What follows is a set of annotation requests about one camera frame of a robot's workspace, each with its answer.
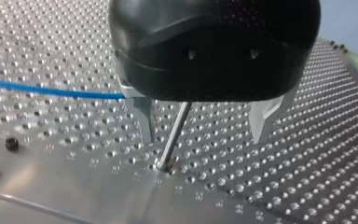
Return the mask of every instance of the screw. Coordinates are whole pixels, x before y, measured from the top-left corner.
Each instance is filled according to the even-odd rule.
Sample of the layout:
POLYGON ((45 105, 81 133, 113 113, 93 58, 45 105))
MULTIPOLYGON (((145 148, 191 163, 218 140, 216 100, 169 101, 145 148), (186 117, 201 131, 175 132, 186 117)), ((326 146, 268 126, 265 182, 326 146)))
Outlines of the screw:
POLYGON ((9 151, 17 151, 19 150, 19 140, 17 140, 17 138, 14 137, 9 137, 6 140, 5 147, 9 151))

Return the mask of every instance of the metal rod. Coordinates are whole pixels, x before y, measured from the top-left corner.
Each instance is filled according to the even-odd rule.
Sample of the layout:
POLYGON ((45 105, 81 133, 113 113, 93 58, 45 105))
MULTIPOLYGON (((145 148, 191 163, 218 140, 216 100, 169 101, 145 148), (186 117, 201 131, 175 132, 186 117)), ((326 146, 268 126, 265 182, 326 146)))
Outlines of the metal rod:
POLYGON ((191 103, 184 102, 180 106, 180 110, 178 116, 176 117, 176 121, 173 124, 170 137, 168 138, 167 145, 165 145, 164 152, 162 153, 161 158, 158 161, 157 167, 160 170, 166 170, 167 164, 171 159, 173 149, 175 148, 176 142, 178 141, 180 132, 182 131, 183 126, 185 125, 185 121, 190 112, 191 103))

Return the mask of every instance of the blue tube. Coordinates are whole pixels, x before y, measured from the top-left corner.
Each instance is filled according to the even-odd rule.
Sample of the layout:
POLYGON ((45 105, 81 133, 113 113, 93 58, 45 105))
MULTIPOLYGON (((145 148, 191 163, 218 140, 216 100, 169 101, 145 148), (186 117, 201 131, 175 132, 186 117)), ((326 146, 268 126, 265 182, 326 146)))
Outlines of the blue tube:
POLYGON ((119 100, 125 98, 124 94, 122 93, 104 93, 99 91, 63 91, 52 88, 33 87, 7 81, 0 81, 0 88, 9 89, 12 91, 35 92, 45 95, 56 95, 85 99, 119 100))

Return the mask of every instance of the perforated metal plate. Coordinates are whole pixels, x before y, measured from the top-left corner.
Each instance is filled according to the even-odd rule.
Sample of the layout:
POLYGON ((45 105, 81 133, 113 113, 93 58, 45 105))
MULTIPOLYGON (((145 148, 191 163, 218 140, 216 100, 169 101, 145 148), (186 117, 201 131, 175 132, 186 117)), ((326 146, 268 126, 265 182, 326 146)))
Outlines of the perforated metal plate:
MULTIPOLYGON (((0 79, 118 91, 106 10, 104 0, 0 1, 0 79)), ((249 107, 194 104, 162 174, 154 162, 178 104, 155 103, 156 144, 143 146, 124 101, 0 90, 0 211, 54 216, 34 216, 45 222, 358 223, 358 74, 346 56, 317 42, 267 143, 252 144, 249 107), (19 152, 5 150, 9 136, 19 152)))

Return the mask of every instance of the robot end effector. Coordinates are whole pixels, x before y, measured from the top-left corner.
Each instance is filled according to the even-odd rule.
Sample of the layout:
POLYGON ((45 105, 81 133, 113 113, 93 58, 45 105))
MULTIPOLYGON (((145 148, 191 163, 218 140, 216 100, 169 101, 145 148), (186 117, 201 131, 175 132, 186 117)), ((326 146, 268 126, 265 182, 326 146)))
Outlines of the robot end effector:
MULTIPOLYGON (((144 142, 153 141, 151 99, 253 102, 252 134, 262 141, 293 102, 320 19, 319 0, 111 0, 120 85, 144 142)), ((174 128, 190 107, 182 104, 174 128)))

